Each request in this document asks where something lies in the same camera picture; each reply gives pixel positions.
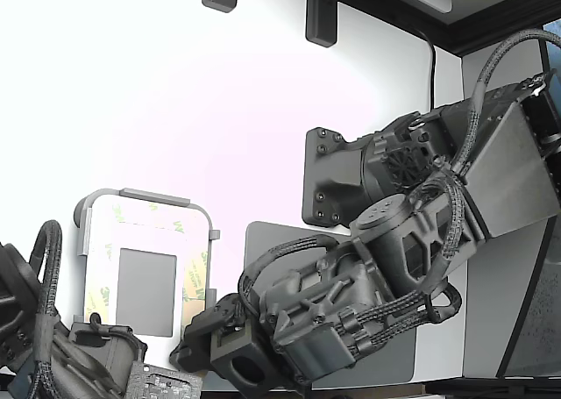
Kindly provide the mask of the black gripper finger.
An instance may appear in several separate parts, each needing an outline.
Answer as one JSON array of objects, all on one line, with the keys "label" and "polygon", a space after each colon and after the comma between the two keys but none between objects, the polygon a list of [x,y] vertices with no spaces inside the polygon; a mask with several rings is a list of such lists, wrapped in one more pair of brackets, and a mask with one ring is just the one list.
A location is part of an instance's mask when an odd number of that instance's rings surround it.
[{"label": "black gripper finger", "polygon": [[202,372],[212,369],[210,363],[210,341],[213,329],[213,309],[194,316],[185,327],[181,342],[170,353],[170,364],[183,372]]}]

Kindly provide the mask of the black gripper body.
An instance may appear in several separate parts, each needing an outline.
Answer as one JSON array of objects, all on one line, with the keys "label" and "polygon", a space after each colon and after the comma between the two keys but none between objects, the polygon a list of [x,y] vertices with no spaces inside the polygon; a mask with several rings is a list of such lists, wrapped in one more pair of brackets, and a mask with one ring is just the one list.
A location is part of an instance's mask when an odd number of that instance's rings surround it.
[{"label": "black gripper body", "polygon": [[130,326],[103,324],[98,314],[87,322],[73,322],[68,339],[77,348],[76,360],[94,371],[128,375],[134,362],[142,362],[147,345]]},{"label": "black gripper body", "polygon": [[329,252],[274,282],[259,308],[295,380],[312,382],[377,350],[367,338],[385,328],[384,319],[360,323],[359,313],[386,302],[387,282],[373,258]]}]

